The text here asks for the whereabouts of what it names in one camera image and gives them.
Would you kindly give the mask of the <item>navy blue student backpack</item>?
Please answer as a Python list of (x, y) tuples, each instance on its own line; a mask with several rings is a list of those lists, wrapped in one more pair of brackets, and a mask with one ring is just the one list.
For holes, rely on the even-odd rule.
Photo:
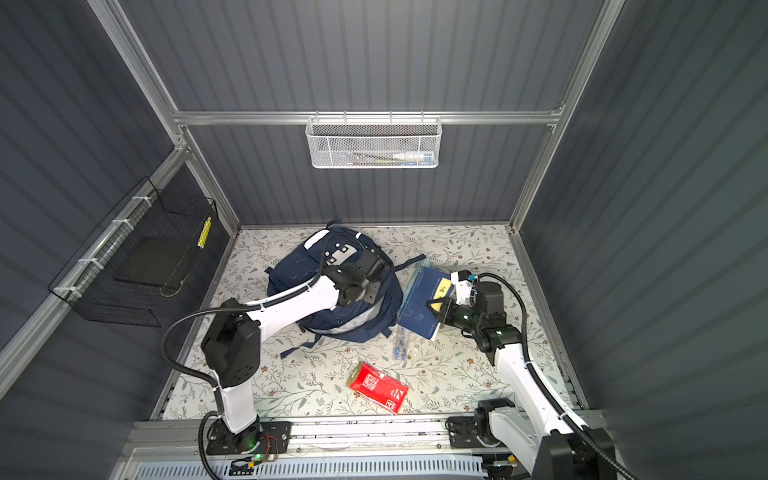
[(424, 259), (397, 265), (369, 236), (329, 223), (266, 270), (267, 302), (250, 317), (263, 340), (297, 324), (314, 335), (306, 348), (323, 337), (353, 343), (388, 337), (404, 299), (397, 273)]

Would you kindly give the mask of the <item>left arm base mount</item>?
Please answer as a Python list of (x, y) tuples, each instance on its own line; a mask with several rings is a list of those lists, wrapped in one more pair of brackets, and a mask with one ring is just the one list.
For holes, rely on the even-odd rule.
[(279, 455), (287, 451), (293, 424), (256, 421), (243, 432), (231, 433), (224, 421), (215, 420), (205, 433), (207, 455)]

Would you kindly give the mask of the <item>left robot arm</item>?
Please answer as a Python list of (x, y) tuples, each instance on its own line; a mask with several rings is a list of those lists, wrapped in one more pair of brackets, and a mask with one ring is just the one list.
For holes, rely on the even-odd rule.
[(269, 270), (266, 298), (209, 309), (213, 319), (201, 342), (209, 373), (181, 364), (165, 345), (161, 355), (174, 370), (212, 388), (214, 415), (229, 434), (251, 433), (259, 415), (250, 381), (263, 343), (294, 324), (316, 339), (364, 343), (389, 334), (403, 300), (398, 269), (369, 237), (326, 228)]

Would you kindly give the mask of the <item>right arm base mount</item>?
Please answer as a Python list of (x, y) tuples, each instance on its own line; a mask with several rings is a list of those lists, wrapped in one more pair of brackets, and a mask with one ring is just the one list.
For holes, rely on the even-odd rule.
[(455, 416), (445, 421), (450, 445), (459, 448), (532, 447), (536, 432), (532, 424), (512, 409), (493, 410), (479, 417)]

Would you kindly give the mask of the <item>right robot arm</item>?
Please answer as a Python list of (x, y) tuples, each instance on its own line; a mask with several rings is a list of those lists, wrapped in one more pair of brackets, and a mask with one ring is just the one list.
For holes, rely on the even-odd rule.
[(526, 323), (508, 323), (504, 294), (522, 299), (501, 276), (467, 270), (450, 276), (453, 291), (430, 300), (428, 309), (443, 325), (475, 341), (498, 375), (513, 389), (512, 399), (479, 402), (470, 417), (446, 420), (454, 449), (507, 448), (531, 479), (625, 479), (633, 473), (616, 458), (615, 445), (603, 428), (592, 428), (561, 399), (532, 360)]

